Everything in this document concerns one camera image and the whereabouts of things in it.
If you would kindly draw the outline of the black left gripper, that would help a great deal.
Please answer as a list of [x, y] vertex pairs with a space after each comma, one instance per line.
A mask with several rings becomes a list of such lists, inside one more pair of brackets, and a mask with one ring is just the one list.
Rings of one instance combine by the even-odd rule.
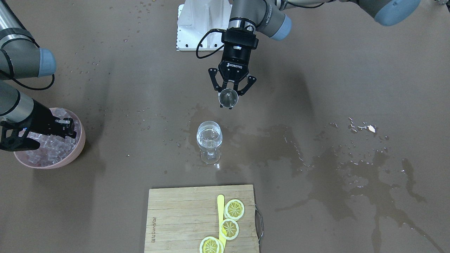
[[249, 75], [250, 55], [254, 48], [226, 42], [218, 68], [208, 70], [215, 91], [221, 92], [233, 83], [233, 90], [243, 96], [257, 81]]

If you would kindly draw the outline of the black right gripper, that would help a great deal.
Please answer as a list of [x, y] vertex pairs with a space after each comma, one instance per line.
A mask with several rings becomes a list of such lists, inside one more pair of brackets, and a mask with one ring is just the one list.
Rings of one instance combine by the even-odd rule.
[[27, 138], [30, 132], [34, 132], [46, 136], [59, 136], [63, 139], [66, 137], [76, 139], [77, 131], [74, 131], [75, 123], [73, 118], [60, 119], [55, 117], [49, 108], [33, 99], [26, 100], [24, 111], [23, 138]]

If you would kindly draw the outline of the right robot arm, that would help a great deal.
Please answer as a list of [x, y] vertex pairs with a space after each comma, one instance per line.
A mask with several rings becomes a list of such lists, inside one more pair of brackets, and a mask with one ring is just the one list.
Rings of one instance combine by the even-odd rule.
[[30, 96], [7, 84], [38, 91], [21, 83], [24, 78], [51, 76], [54, 79], [56, 61], [53, 53], [40, 47], [5, 0], [1, 1], [1, 129], [34, 132], [46, 136], [76, 138], [72, 119], [62, 119]]

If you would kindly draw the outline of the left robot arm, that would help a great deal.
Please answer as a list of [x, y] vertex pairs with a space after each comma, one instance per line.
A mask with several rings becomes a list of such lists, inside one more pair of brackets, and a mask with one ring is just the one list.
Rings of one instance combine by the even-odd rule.
[[313, 10], [329, 3], [329, 0], [234, 0], [228, 27], [207, 33], [220, 33], [223, 43], [218, 67], [208, 70], [214, 90], [226, 98], [243, 96], [257, 81], [249, 74], [250, 56], [259, 43], [257, 33], [283, 40], [293, 25], [288, 10]]

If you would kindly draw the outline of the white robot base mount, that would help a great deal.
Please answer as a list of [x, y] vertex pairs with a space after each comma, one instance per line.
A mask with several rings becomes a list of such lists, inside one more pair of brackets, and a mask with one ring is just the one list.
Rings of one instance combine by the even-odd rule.
[[212, 29], [228, 27], [230, 0], [186, 0], [178, 6], [176, 49], [195, 51], [201, 38]]

